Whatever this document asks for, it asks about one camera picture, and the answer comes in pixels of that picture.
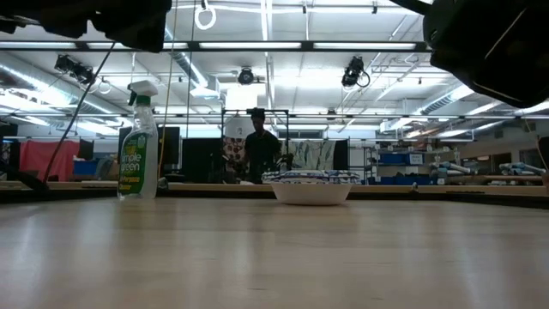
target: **hanging ring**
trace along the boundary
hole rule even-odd
[[[200,14],[202,12],[210,12],[210,14],[212,15],[212,19],[209,21],[207,25],[203,25],[200,22]],[[214,26],[216,21],[217,21],[217,14],[215,14],[215,9],[212,9],[209,6],[206,9],[200,9],[200,10],[197,9],[195,12],[195,24],[196,24],[196,27],[199,28],[200,30],[210,29],[211,27]]]

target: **spray nozzle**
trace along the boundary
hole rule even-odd
[[[150,97],[158,94],[158,89],[150,81],[132,82],[128,85],[128,90],[131,92],[129,106],[133,106],[137,100],[137,104],[140,102],[150,104]]]

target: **spray bottle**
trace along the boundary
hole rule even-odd
[[[134,126],[124,139],[120,153],[118,198],[145,198],[156,196],[158,173],[158,131],[151,109],[151,97],[158,89],[149,81],[133,82],[130,106],[134,108]]]

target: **red curtain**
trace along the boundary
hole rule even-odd
[[[38,178],[41,180],[56,146],[57,142],[24,142],[21,145],[19,170],[22,172],[38,171]],[[72,178],[74,167],[73,156],[78,155],[79,148],[80,143],[78,142],[63,142],[51,166],[50,176],[57,175],[59,181],[69,181]]]

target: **black shirt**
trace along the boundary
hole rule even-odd
[[[280,153],[281,144],[276,136],[265,130],[248,135],[244,150],[250,160],[250,175],[256,180],[275,166],[275,155]]]

